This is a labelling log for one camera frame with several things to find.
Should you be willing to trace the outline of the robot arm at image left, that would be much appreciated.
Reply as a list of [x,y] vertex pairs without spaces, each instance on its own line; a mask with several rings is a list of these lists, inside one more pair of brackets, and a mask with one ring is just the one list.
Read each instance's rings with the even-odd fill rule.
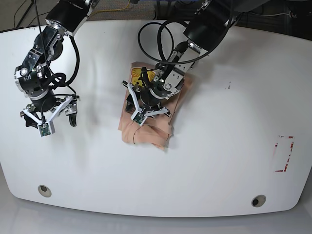
[[[53,121],[60,114],[68,116],[70,125],[77,125],[79,96],[71,87],[78,74],[80,55],[74,35],[91,16],[97,0],[60,0],[46,17],[46,27],[39,29],[33,47],[21,66],[14,72],[18,89],[31,100],[20,116],[26,127],[35,127],[42,137],[55,132]],[[74,72],[70,78],[54,73],[51,62],[63,51],[64,37],[69,37],[76,55]]]

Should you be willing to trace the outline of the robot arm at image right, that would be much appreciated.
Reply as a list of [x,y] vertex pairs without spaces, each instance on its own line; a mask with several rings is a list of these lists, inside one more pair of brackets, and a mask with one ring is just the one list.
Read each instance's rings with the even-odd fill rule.
[[[203,1],[189,23],[178,21],[185,27],[183,34],[187,39],[173,48],[168,58],[163,54],[161,33],[171,21],[162,23],[157,33],[161,58],[153,58],[157,62],[155,68],[150,70],[143,66],[138,72],[138,82],[122,83],[128,90],[125,111],[131,114],[131,119],[142,125],[149,117],[169,117],[171,112],[163,106],[163,102],[181,91],[187,71],[221,43],[234,25],[236,13],[251,11],[260,4],[258,0]],[[153,78],[149,77],[151,71],[155,72]]]

